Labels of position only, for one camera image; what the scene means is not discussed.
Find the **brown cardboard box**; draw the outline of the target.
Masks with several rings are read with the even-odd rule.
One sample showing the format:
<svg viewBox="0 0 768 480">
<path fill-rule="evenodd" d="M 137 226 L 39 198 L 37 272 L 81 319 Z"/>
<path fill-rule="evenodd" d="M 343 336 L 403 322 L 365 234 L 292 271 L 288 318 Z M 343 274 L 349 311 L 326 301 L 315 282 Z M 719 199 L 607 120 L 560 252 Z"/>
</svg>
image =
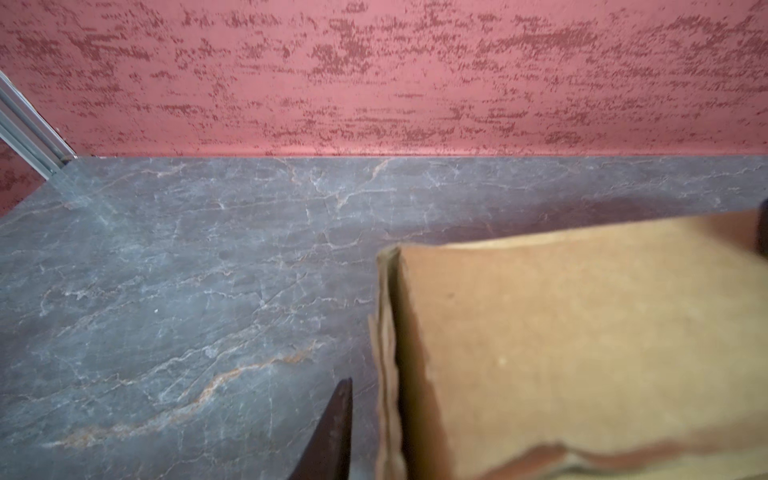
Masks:
<svg viewBox="0 0 768 480">
<path fill-rule="evenodd" d="M 763 479 L 767 216 L 380 252 L 380 479 Z"/>
</svg>

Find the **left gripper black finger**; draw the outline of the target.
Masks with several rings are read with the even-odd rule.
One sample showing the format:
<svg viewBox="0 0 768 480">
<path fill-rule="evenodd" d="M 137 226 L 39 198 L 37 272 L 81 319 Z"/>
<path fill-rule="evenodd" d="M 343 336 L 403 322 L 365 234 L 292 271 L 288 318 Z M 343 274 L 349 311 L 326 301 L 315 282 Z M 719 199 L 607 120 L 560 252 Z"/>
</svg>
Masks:
<svg viewBox="0 0 768 480">
<path fill-rule="evenodd" d="M 353 380 L 338 382 L 289 480 L 347 480 L 353 425 Z"/>
</svg>

